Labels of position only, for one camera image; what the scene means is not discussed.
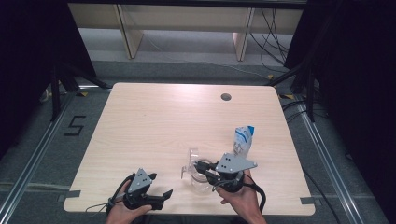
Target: gray carpet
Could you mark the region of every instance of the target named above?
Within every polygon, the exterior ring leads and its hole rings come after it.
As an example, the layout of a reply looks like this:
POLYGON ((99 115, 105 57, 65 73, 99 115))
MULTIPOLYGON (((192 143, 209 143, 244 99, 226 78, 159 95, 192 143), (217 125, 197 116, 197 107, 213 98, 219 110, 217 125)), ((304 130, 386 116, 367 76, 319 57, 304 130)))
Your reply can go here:
MULTIPOLYGON (((250 72, 243 73, 230 67, 213 64, 107 62, 93 62, 93 64, 99 78, 108 84, 122 81, 262 85, 268 81, 264 77, 269 74, 276 77, 281 74, 269 71, 262 66, 236 66, 237 69, 250 72)), ((83 79, 78 79, 78 82, 82 85, 90 84, 83 79)), ((277 85, 278 93, 290 93, 291 82, 292 79, 288 79, 277 85)), ((108 95, 108 92, 95 91, 89 92, 86 97, 74 97, 66 110, 59 130, 32 178, 31 183, 37 185, 31 185, 24 193, 10 223, 105 222, 104 213, 92 217, 94 215, 92 213, 65 212, 59 197, 64 196, 67 188, 72 184, 108 95), (85 119, 76 119, 75 121, 75 124, 84 127, 79 136, 65 136, 65 133, 76 132, 76 129, 68 128, 74 116, 86 116, 85 119)), ((280 101, 284 105, 292 100, 280 101)), ((322 110, 323 108, 319 104, 315 104, 315 109, 316 125, 332 153, 347 187, 354 196, 364 220, 366 223, 388 223, 353 161, 345 157, 346 149, 331 121, 325 118, 325 110, 322 110)), ((289 118, 296 113, 298 113, 297 106, 293 106, 285 111, 285 117, 289 118)), ((51 101, 38 106, 31 117, 31 122, 19 138, 18 144, 11 148, 0 161, 0 182, 2 183, 0 185, 0 200, 4 200, 10 188, 9 184, 15 182, 21 174, 24 164, 32 155, 40 137, 50 123, 50 115, 51 101)), ((349 223, 301 116, 291 120, 289 127, 302 166, 318 183, 341 223, 349 223)), ((321 203, 316 206, 316 213, 311 217, 267 216, 266 219, 269 223, 336 223, 329 205, 320 195, 318 188, 308 177, 306 177, 306 181, 312 196, 321 203)), ((231 223, 231 220, 234 220, 234 217, 146 216, 141 219, 145 223, 231 223)))

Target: hand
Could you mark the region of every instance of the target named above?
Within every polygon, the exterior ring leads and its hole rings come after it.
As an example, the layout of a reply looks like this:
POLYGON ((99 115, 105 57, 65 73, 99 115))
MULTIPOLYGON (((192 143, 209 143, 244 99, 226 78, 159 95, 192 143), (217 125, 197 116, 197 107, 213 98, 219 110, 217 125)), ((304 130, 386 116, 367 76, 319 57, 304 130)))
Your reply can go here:
MULTIPOLYGON (((120 189, 119 194, 125 192, 130 183, 131 180, 127 181, 120 189)), ((145 215, 151 208, 151 205, 144 205, 130 210, 125 207, 122 201, 116 202, 107 216, 106 224, 130 224, 135 218, 145 215)))
MULTIPOLYGON (((253 180, 246 176, 248 175, 251 177, 250 171, 246 170, 244 173, 244 183, 253 184, 253 180)), ((244 186, 238 192, 230 193, 219 187, 217 188, 217 192, 223 199, 221 204, 229 203, 233 207, 233 210, 246 222, 250 224, 266 223, 260 212, 256 190, 244 186)))

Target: table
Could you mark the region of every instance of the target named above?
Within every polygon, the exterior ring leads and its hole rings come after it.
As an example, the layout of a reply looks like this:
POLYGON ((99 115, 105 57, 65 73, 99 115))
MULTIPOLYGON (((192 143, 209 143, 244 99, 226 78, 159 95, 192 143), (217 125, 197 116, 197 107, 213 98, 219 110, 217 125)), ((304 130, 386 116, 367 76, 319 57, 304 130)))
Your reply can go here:
POLYGON ((70 189, 80 195, 67 198, 64 209, 105 203, 127 175, 144 168, 157 173, 149 195, 174 191, 163 210, 150 213, 235 215, 216 192, 197 192, 180 173, 190 148, 219 160, 232 152, 235 128, 245 125, 255 127, 247 158, 258 163, 251 173, 267 195, 263 213, 313 215, 315 206, 300 200, 311 195, 275 89, 198 84, 116 84, 70 189))

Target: tape mark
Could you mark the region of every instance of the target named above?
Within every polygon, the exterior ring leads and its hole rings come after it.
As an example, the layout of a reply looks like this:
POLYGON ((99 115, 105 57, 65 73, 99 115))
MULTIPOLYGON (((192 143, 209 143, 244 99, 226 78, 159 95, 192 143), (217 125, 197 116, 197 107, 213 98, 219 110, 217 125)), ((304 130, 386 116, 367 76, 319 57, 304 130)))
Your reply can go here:
POLYGON ((279 99, 294 100, 294 95, 292 95, 292 94, 279 94, 277 97, 279 99))
POLYGON ((81 190, 71 190, 66 193, 66 198, 78 198, 81 194, 81 190))
POLYGON ((312 203, 315 203, 315 200, 312 197, 300 198, 300 201, 301 201, 301 204, 312 204, 312 203))
POLYGON ((65 133, 64 136, 79 136, 81 133, 82 128, 84 128, 84 125, 74 125, 75 119, 85 119, 87 116, 74 116, 72 120, 69 123, 69 128, 78 128, 77 133, 65 133))

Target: hole in table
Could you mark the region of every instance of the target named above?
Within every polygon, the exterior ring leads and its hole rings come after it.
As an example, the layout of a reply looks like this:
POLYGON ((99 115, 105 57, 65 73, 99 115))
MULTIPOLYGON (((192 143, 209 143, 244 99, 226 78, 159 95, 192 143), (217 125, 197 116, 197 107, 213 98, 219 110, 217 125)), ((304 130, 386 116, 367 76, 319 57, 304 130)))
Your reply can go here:
POLYGON ((221 99, 222 99, 223 101, 230 101, 230 100, 231 100, 231 95, 228 94, 228 93, 223 93, 223 94, 221 95, 221 99))

